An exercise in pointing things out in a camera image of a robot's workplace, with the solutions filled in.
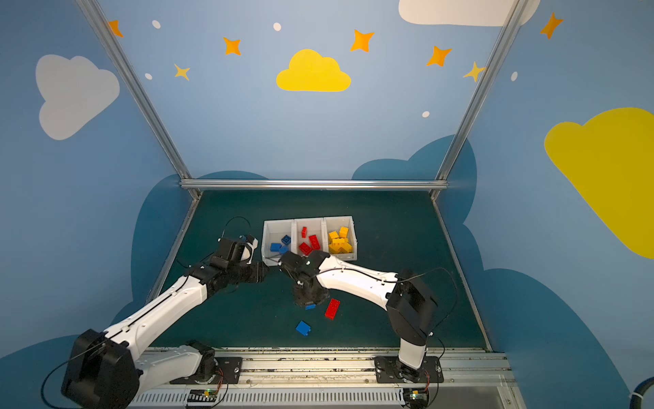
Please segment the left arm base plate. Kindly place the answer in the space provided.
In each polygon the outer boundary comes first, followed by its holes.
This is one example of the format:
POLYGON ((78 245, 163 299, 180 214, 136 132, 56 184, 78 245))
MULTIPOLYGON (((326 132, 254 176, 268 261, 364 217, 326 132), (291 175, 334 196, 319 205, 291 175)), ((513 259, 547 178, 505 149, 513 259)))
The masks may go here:
POLYGON ((215 357, 211 363, 202 362, 191 376, 177 378, 170 384, 218 385, 218 383, 237 384, 242 372, 241 357, 215 357))

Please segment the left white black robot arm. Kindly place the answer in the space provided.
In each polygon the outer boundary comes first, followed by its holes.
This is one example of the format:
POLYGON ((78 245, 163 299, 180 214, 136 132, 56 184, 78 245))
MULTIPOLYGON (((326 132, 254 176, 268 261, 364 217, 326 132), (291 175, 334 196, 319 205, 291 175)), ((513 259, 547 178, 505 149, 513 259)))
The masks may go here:
POLYGON ((214 349, 199 342, 153 358, 143 354, 177 320, 218 291, 263 281, 267 266, 254 261, 257 247, 251 235, 221 238, 208 262, 190 267, 136 313, 102 332, 88 330, 80 335, 66 363, 62 395, 83 408, 126 408, 138 395, 174 380, 220 381, 214 349))

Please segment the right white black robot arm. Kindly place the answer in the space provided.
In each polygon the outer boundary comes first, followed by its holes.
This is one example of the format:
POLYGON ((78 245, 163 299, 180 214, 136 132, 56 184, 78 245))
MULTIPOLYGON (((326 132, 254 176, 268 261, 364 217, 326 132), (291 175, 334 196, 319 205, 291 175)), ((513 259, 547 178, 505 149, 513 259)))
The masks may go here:
POLYGON ((282 255, 278 266, 295 281, 296 303, 320 304, 330 290, 362 298, 388 313, 400 338, 399 367, 417 371, 427 352, 427 340, 437 327, 438 302, 434 292, 409 270, 403 274, 359 267, 316 251, 308 256, 282 255))

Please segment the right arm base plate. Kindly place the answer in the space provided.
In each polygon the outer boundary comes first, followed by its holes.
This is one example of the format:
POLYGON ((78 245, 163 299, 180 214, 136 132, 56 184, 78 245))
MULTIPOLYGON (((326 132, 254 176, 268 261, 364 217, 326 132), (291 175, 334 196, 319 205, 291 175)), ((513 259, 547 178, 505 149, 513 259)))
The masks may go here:
POLYGON ((401 363, 397 356, 375 356, 374 369, 378 383, 443 383, 445 380, 437 356, 426 356, 418 369, 401 363))

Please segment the long red brick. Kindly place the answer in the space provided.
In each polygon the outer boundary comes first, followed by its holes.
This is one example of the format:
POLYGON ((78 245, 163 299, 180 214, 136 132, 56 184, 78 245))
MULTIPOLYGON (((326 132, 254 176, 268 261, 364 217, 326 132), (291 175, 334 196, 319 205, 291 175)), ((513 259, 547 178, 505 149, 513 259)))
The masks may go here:
POLYGON ((336 299, 330 300, 330 303, 328 304, 328 307, 325 310, 325 317, 328 318, 329 320, 335 320, 340 304, 341 302, 336 299))
POLYGON ((308 239, 313 251, 321 250, 320 240, 318 239, 318 236, 316 234, 310 235, 308 239))

